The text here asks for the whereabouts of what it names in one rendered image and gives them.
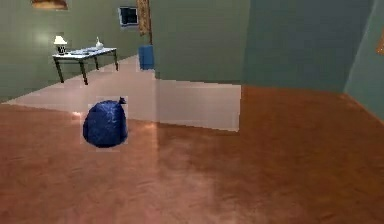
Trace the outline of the pale blue flat dish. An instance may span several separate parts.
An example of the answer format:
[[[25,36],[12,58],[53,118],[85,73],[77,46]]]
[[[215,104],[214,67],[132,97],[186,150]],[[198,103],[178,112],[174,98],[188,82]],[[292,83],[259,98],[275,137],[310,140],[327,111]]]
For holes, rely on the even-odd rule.
[[[79,50],[70,51],[68,54],[70,54],[70,55],[89,55],[89,54],[92,54],[92,53],[97,52],[97,51],[98,51],[98,49],[86,48],[86,49],[79,49]]]

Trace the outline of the blue bin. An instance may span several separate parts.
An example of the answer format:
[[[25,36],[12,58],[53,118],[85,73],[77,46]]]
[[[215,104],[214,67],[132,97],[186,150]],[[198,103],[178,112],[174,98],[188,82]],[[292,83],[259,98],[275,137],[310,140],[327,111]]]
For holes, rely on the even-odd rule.
[[[154,68],[154,54],[152,45],[143,45],[138,49],[139,65],[142,70]]]

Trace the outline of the white table lamp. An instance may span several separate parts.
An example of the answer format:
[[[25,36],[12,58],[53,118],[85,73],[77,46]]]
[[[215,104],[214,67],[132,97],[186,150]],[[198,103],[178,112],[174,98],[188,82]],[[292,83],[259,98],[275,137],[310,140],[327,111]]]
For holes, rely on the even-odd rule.
[[[57,35],[55,37],[54,45],[56,46],[59,55],[64,55],[66,53],[67,42],[62,36]]]

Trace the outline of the pale table with dark legs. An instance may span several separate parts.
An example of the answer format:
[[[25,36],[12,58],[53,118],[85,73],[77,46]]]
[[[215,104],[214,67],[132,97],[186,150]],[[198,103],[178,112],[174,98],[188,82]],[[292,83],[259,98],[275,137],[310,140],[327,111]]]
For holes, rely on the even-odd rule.
[[[86,75],[86,71],[85,71],[85,61],[90,59],[90,58],[94,59],[96,69],[99,69],[98,57],[102,56],[102,55],[106,55],[106,54],[112,54],[114,57],[115,69],[119,70],[119,64],[118,64],[118,59],[117,59],[117,49],[116,48],[103,48],[103,49],[98,50],[97,52],[94,52],[94,53],[89,54],[89,55],[70,55],[68,53],[69,52],[65,53],[64,55],[54,54],[52,56],[61,83],[64,82],[64,77],[63,77],[61,66],[60,66],[61,61],[76,61],[76,62],[78,62],[85,85],[88,84],[88,79],[87,79],[87,75]]]

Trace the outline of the blue garbage bag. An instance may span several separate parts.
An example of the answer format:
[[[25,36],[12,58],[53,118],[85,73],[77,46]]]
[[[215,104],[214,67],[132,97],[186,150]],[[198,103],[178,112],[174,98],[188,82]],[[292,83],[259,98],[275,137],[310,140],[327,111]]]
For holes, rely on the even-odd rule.
[[[89,109],[83,123],[83,137],[98,148],[110,148],[122,144],[128,137],[124,97],[118,101],[105,100]]]

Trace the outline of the orange framed wall picture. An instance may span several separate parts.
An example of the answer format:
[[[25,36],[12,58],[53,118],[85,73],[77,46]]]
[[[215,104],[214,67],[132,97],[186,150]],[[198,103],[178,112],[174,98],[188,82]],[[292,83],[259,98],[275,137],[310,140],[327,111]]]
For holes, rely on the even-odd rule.
[[[384,55],[384,29],[382,30],[382,33],[380,35],[380,38],[376,47],[376,53],[378,55]]]

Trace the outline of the brown patterned curtain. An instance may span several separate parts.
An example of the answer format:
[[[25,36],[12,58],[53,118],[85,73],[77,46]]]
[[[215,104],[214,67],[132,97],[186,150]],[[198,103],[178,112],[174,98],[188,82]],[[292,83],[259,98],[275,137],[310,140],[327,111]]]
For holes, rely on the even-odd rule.
[[[152,28],[149,0],[136,0],[138,26],[141,36],[148,35],[149,43],[152,43]]]

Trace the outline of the brown framed wall picture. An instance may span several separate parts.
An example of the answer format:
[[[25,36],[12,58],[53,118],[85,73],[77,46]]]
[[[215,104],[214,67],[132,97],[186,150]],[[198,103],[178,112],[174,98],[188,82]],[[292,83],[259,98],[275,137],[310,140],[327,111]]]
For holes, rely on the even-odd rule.
[[[39,8],[39,9],[55,9],[55,10],[68,9],[66,0],[31,0],[31,4],[34,8]]]

